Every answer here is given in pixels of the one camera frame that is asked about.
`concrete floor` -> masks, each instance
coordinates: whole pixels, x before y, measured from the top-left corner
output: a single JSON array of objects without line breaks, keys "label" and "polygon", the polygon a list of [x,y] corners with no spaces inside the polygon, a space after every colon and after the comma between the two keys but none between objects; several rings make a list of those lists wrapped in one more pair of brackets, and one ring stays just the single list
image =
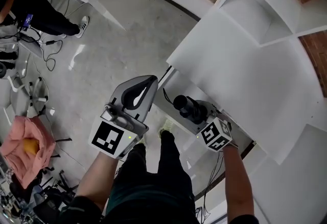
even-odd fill
[{"label": "concrete floor", "polygon": [[[67,12],[77,7],[78,3],[71,0]],[[90,5],[82,6],[69,19],[79,23],[84,15],[90,17],[84,36],[63,39],[61,52],[53,56],[56,67],[52,72],[47,70],[42,59],[35,57],[35,64],[49,88],[50,99],[46,106],[53,135],[55,139],[70,137],[73,140],[59,143],[56,152],[61,158],[51,162],[55,167],[54,175],[63,169],[71,186],[78,184],[98,154],[87,144],[89,132],[94,118],[102,113],[116,86],[140,75],[154,74],[161,78],[168,68],[166,59],[196,24],[194,19],[163,0],[155,0],[128,31],[110,23]],[[47,36],[45,41],[59,39]],[[59,46],[60,43],[44,46],[45,56],[56,52]],[[24,51],[20,53],[17,62],[20,72],[26,65],[27,55]],[[53,62],[49,61],[48,65],[52,67]],[[31,56],[25,82],[37,77]],[[42,120],[49,126],[45,116]],[[157,131],[165,120],[165,115],[153,106],[145,121],[150,128],[145,136],[149,172],[157,172],[160,156]],[[172,131],[183,167],[192,178],[194,194],[197,194],[206,187],[218,154],[192,141],[178,127]],[[236,135],[244,140],[244,147],[249,144],[250,140],[244,138],[243,133]]]}]

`pink blanket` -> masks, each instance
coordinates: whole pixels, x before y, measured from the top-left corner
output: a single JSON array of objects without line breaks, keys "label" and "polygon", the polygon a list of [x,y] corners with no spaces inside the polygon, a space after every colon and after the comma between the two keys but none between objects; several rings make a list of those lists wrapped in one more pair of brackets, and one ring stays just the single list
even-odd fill
[{"label": "pink blanket", "polygon": [[[40,150],[36,156],[26,153],[22,140],[37,139]],[[49,165],[56,142],[47,132],[38,117],[16,116],[11,132],[0,148],[0,152],[13,168],[24,189],[35,179],[39,171]]]}]

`black pants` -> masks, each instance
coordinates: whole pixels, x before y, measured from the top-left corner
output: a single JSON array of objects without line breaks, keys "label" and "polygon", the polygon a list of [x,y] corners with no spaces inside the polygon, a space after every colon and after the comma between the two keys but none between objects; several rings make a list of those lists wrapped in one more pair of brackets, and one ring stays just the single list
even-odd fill
[{"label": "black pants", "polygon": [[114,181],[116,185],[142,185],[153,184],[162,186],[175,197],[181,197],[190,210],[194,211],[194,195],[192,181],[184,171],[180,160],[179,151],[175,144],[175,137],[168,131],[161,135],[161,153],[158,173],[147,172],[146,150],[143,144],[137,144],[129,152],[128,157],[120,168]]},{"label": "black pants", "polygon": [[33,14],[31,26],[47,34],[76,35],[80,32],[79,26],[57,12],[48,0],[15,0],[12,12],[23,19]]},{"label": "black pants", "polygon": [[[15,52],[12,53],[6,53],[6,52],[0,52],[0,60],[16,60],[17,54]],[[15,68],[14,63],[4,62],[0,61],[7,69],[13,69]]]}]

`person's arm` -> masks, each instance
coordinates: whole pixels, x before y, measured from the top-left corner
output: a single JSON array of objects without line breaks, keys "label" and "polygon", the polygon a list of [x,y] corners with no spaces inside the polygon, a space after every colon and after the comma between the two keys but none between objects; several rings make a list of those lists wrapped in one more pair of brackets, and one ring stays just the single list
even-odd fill
[{"label": "person's arm", "polygon": [[13,3],[14,3],[14,0],[6,0],[5,5],[3,6],[3,8],[0,11],[0,24],[3,23],[3,21],[9,14]]},{"label": "person's arm", "polygon": [[227,219],[242,215],[254,215],[252,188],[243,161],[236,147],[223,148],[225,160],[225,190],[227,200]]},{"label": "person's arm", "polygon": [[86,197],[103,211],[109,198],[118,160],[99,152],[78,186],[76,197]]}]

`yellow cushion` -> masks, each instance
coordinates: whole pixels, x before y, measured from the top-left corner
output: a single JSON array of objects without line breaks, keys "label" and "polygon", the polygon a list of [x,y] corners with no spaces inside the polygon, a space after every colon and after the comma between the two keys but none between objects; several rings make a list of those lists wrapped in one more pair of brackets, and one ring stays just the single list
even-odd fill
[{"label": "yellow cushion", "polygon": [[40,150],[39,141],[36,139],[25,138],[22,140],[24,151],[36,155]]}]

